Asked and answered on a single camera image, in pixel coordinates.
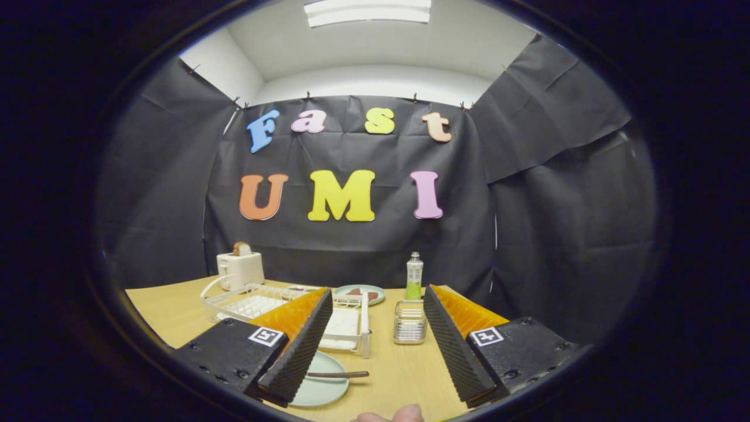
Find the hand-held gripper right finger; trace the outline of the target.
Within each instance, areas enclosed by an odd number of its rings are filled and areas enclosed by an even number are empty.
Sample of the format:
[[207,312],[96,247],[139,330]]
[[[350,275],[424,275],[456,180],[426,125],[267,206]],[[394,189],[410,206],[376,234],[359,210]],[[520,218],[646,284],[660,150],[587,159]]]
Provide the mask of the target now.
[[436,285],[424,292],[424,312],[458,397],[469,408],[529,387],[581,349],[531,317],[506,319]]

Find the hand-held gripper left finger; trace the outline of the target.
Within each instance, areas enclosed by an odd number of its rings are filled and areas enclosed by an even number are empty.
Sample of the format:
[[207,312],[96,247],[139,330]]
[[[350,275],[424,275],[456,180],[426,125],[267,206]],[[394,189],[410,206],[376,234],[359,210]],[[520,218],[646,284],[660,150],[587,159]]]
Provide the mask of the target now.
[[249,322],[227,317],[176,355],[219,385],[281,407],[295,398],[329,323],[332,292],[320,288]]

